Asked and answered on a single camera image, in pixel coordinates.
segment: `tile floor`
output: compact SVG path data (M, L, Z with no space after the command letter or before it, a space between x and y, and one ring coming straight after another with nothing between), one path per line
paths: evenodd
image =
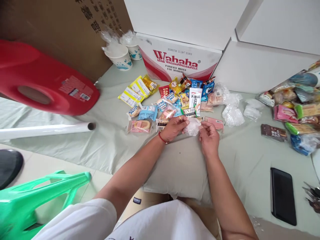
M15 186L29 182L58 170L64 170L67 174L76 174L81 172L90 172L92 179L89 184L80 187L77 191L73 204L91 200L96 193L111 179L112 175L83 167L57 158L41 155L0 144L0 149L18 150L24 157L24 164L19 175L8 186ZM47 223L57 213L60 212L65 196L39 207L36 212L40 223Z

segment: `hand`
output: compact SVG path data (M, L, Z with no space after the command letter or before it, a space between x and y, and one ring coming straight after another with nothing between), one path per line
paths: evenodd
M202 145L202 153L208 159L210 157L218 157L218 148L220 135L215 126L209 122L201 122L199 141Z
M188 126L189 121L186 116L171 118L166 127L161 131L160 136L166 142L170 142L182 131L186 126Z

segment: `green plastic stool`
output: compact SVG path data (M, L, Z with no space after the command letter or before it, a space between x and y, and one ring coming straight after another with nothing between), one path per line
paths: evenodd
M35 209L42 204L67 193L62 210L72 201L79 187L89 183L91 174L75 175L57 171L43 178L6 188L0 191L0 239L30 240L45 225L37 223ZM45 181L50 184L33 189Z

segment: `wahaha box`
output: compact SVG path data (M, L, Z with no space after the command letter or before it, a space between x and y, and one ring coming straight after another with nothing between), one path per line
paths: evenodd
M165 38L136 34L140 52L150 78L171 82L186 76L208 80L222 51Z

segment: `paper cup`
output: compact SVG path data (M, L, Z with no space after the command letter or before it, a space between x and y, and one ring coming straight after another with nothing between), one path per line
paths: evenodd
M139 45L134 45L134 46L127 46L126 47L128 48L129 50L129 54L130 54L130 57L132 60L134 61L138 61L138 60L141 60L142 59L142 55L140 53L140 47Z
M120 71L128 71L132 68L132 61L129 56L129 51L126 46L119 44L120 53L104 52L105 55L113 62Z

